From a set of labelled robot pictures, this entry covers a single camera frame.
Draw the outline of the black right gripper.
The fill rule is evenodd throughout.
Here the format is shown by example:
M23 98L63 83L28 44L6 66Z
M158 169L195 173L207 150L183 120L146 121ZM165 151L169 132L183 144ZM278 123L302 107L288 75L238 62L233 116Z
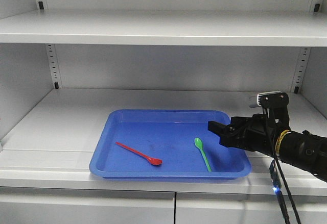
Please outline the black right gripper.
M227 138L227 146L251 152L260 152L273 157L273 141L283 130L289 130L289 116L253 117L235 116L230 125L209 121L207 129L222 138Z

